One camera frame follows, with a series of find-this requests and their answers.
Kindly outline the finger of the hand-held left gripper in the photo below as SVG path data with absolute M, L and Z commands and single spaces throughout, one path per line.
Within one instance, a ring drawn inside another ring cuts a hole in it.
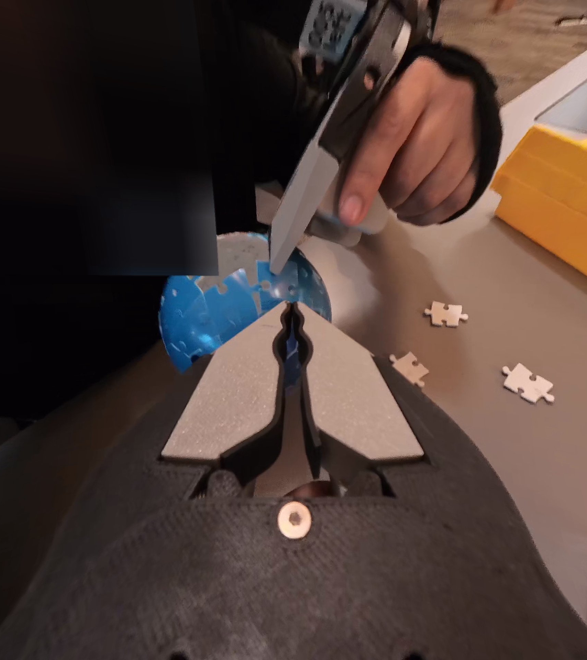
M 338 161 L 317 140 L 306 147 L 274 215 L 269 239 L 270 271 L 285 267 L 339 172 Z

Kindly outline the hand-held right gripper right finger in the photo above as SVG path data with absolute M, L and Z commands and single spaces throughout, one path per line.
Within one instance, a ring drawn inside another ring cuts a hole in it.
M 361 471 L 424 452 L 374 356 L 303 303 L 295 304 L 301 417 L 313 477 L 349 483 Z

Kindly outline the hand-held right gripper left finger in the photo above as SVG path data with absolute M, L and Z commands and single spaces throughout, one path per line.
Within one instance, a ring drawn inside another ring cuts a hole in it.
M 174 425 L 161 458 L 231 472 L 241 484 L 281 452 L 284 357 L 292 304 L 282 302 L 222 345 Z

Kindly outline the blue puzzle ball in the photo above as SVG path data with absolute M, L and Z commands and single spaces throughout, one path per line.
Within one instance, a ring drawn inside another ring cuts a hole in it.
M 302 302 L 332 321 L 322 277 L 296 248 L 279 274 L 270 270 L 268 238 L 236 232 L 217 237 L 219 273 L 171 276 L 159 309 L 159 330 L 177 370 L 187 371 L 281 302 Z

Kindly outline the white puzzle piece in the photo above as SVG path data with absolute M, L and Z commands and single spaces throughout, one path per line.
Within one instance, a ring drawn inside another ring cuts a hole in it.
M 392 367 L 411 384 L 419 388 L 424 387 L 424 379 L 430 373 L 430 370 L 418 360 L 413 352 L 409 351 L 400 357 L 391 354 L 388 359 Z
M 534 405 L 542 399 L 549 404 L 554 403 L 553 383 L 540 375 L 533 374 L 523 364 L 518 363 L 513 368 L 503 366 L 501 373 L 505 377 L 504 388 L 519 395 L 523 400 Z
M 423 315 L 430 319 L 434 327 L 456 328 L 469 319 L 469 315 L 463 312 L 461 305 L 445 304 L 440 301 L 433 301 L 429 308 L 424 309 Z

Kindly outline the person's left hand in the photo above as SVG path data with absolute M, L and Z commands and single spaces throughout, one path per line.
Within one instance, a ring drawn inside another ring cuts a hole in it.
M 363 222 L 380 194 L 401 221 L 440 224 L 477 180 L 476 93 L 428 57 L 415 59 L 380 101 L 347 167 L 339 219 Z

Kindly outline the yellow plastic bin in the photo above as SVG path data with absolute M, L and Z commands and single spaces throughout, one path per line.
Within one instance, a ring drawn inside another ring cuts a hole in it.
M 587 137 L 533 125 L 491 188 L 496 217 L 587 277 Z

